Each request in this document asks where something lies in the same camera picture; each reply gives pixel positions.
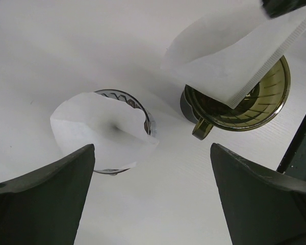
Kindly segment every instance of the table surface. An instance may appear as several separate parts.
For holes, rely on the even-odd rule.
[[[93,175],[75,244],[231,244],[210,146],[277,168],[306,113],[306,32],[286,54],[292,88],[281,113],[199,141],[180,111],[183,86],[159,66],[175,36],[216,3],[226,0],[1,0],[0,182],[61,158],[49,117],[63,101],[123,90],[154,116],[160,144],[134,169]]]

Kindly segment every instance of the white paper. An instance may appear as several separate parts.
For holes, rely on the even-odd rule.
[[[64,155],[94,144],[95,170],[126,169],[147,158],[159,141],[146,133],[145,120],[141,109],[94,92],[63,102],[50,118]]]
[[[212,11],[175,38],[161,68],[235,108],[306,29],[306,7],[272,20],[256,0]]]

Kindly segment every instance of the black object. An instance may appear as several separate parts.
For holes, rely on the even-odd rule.
[[[0,245],[73,244],[94,170],[94,146],[0,183]]]
[[[306,244],[306,182],[218,144],[211,160],[234,245]]]
[[[263,0],[263,8],[271,18],[277,18],[304,6],[306,0]]]
[[[278,172],[306,181],[306,116],[293,138]]]

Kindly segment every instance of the brown glass cup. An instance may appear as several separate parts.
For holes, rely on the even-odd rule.
[[[281,111],[289,90],[289,66],[282,56],[235,109],[188,85],[182,94],[180,105],[184,116],[196,124],[193,135],[203,140],[213,127],[248,131],[265,125]]]

